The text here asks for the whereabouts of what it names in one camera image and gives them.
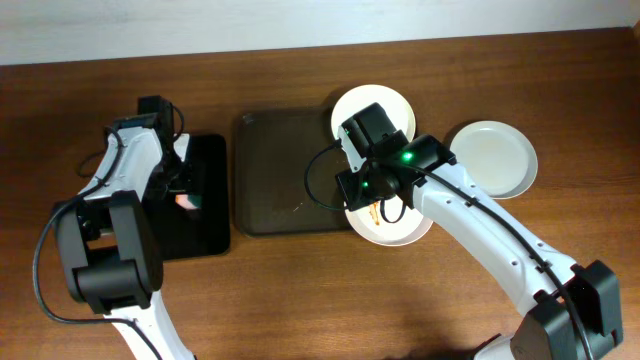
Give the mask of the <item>pale blue plate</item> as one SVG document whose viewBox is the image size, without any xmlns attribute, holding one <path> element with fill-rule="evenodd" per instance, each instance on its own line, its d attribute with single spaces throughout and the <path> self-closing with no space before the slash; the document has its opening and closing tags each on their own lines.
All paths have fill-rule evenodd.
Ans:
<svg viewBox="0 0 640 360">
<path fill-rule="evenodd" d="M 532 143 L 506 123 L 485 120 L 466 125 L 454 135 L 450 149 L 476 185 L 494 199 L 523 194 L 537 177 Z"/>
</svg>

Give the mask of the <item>white plate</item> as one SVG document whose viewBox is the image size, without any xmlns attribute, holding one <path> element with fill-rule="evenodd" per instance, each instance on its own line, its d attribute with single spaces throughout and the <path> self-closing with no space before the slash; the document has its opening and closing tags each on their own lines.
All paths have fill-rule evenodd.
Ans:
<svg viewBox="0 0 640 360">
<path fill-rule="evenodd" d="M 433 221 L 418 210 L 405 208 L 399 197 L 386 200 L 382 217 L 381 203 L 376 202 L 357 211 L 345 211 L 348 223 L 366 240 L 382 246 L 409 245 L 422 238 L 432 227 Z"/>
</svg>

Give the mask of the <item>cream plate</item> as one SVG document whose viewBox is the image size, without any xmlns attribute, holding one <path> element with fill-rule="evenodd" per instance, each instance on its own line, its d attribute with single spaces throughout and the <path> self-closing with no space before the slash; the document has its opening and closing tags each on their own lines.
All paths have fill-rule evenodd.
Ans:
<svg viewBox="0 0 640 360">
<path fill-rule="evenodd" d="M 378 103 L 398 130 L 411 141 L 416 133 L 416 119 L 409 102 L 396 90 L 383 85 L 361 85 L 347 91 L 334 106 L 331 114 L 331 131 L 338 138 L 338 126 L 352 115 Z"/>
</svg>

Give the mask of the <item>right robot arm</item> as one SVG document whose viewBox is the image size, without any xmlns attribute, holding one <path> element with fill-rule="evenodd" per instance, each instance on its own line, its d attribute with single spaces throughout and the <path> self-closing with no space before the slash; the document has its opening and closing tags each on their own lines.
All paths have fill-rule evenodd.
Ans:
<svg viewBox="0 0 640 360">
<path fill-rule="evenodd" d="M 601 261 L 586 267 L 539 239 L 471 179 L 432 136 L 395 128 L 337 130 L 350 168 L 337 175 L 356 210 L 398 197 L 453 236 L 498 282 L 522 322 L 475 359 L 601 359 L 623 341 L 619 282 Z"/>
</svg>

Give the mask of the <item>green and pink sponge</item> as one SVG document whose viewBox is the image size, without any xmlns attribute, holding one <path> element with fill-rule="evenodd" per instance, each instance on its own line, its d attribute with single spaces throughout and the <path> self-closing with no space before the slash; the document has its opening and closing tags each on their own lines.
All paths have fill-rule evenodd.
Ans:
<svg viewBox="0 0 640 360">
<path fill-rule="evenodd" d="M 176 203 L 186 210 L 198 210 L 202 206 L 202 197 L 195 194 L 178 194 L 175 196 Z"/>
</svg>

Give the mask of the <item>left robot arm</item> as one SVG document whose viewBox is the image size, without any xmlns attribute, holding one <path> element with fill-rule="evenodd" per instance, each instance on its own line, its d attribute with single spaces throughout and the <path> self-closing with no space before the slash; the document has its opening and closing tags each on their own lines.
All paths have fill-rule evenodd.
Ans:
<svg viewBox="0 0 640 360">
<path fill-rule="evenodd" d="M 32 263 L 36 301 L 66 325 L 111 324 L 137 359 L 192 359 L 164 304 L 163 259 L 143 204 L 159 179 L 184 163 L 178 137 L 149 125 L 107 127 L 104 157 L 89 183 L 59 204 L 44 225 Z M 39 279 L 40 249 L 49 232 L 71 297 L 91 318 L 68 318 L 46 304 Z"/>
</svg>

